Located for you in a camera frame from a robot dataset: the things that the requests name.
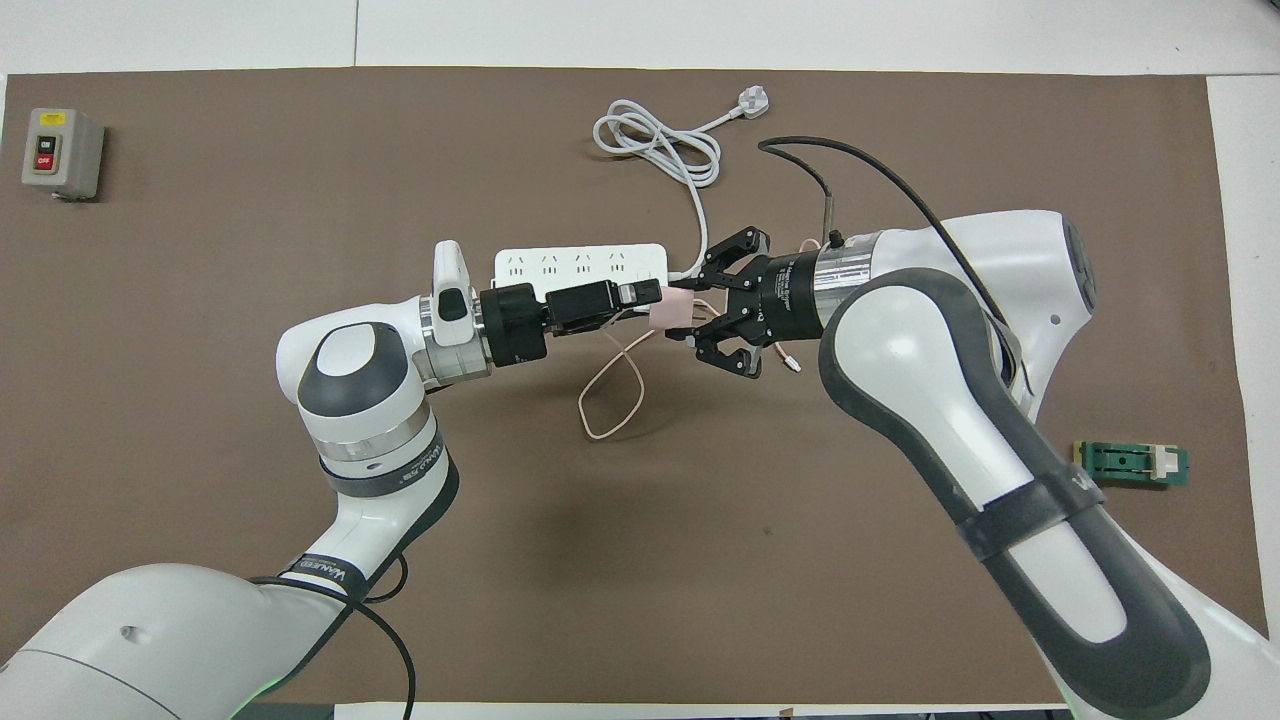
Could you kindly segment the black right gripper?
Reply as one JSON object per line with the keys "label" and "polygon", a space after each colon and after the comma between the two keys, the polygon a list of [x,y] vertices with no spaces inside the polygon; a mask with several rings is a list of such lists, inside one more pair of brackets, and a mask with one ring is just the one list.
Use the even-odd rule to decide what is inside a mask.
{"label": "black right gripper", "polygon": [[758,293],[758,313],[728,313],[692,329],[700,363],[756,379],[763,343],[818,340],[814,277],[818,251],[771,258],[771,238],[744,228],[701,254],[698,291],[714,288]]}

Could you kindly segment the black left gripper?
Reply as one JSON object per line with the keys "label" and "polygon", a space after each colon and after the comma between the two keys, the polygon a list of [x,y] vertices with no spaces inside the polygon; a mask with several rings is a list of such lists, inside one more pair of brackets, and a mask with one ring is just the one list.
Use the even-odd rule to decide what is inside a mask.
{"label": "black left gripper", "polygon": [[595,281],[547,292],[543,300],[530,283],[484,290],[480,310],[493,364],[508,366],[544,359],[547,333],[579,334],[648,318],[650,304],[662,300],[662,290],[658,279],[625,284]]}

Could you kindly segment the brown table mat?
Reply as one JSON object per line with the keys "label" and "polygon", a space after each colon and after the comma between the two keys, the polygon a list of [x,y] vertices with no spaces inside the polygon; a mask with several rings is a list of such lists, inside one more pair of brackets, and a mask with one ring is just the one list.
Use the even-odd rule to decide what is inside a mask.
{"label": "brown table mat", "polygon": [[[689,196],[596,151],[618,97],[699,126],[740,91],[703,195],[721,241],[794,251],[822,193],[758,151],[865,149],[942,217],[1051,209],[1082,232],[1093,320],[1039,427],[1180,445],[1187,487],[1107,488],[1176,574],[1265,632],[1245,414],[1206,85],[1196,77],[346,68],[13,76],[0,152],[0,661],[100,578],[148,562],[270,575],[334,497],[276,383],[279,336],[428,292],[457,240],[658,242],[686,268]],[[99,195],[22,184],[29,114],[105,128]],[[905,457],[817,373],[756,380],[657,337],[644,409],[609,442],[575,400],[599,334],[431,398],[449,512],[381,606],[425,701],[1044,703],[1029,635]]]}

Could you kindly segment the green knife switch block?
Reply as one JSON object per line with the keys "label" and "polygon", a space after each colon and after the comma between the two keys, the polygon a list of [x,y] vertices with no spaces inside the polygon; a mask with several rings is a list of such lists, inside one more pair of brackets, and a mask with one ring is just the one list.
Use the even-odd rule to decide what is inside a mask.
{"label": "green knife switch block", "polygon": [[1188,452],[1175,445],[1078,441],[1073,461],[1097,483],[1117,480],[1143,486],[1185,486]]}

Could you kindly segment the grey on-off switch box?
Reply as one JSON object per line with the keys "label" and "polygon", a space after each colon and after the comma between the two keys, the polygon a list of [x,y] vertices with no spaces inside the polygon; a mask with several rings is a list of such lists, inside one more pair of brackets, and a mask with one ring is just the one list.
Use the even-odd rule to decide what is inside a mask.
{"label": "grey on-off switch box", "polygon": [[78,202],[99,195],[105,128],[76,109],[36,108],[23,145],[20,182]]}

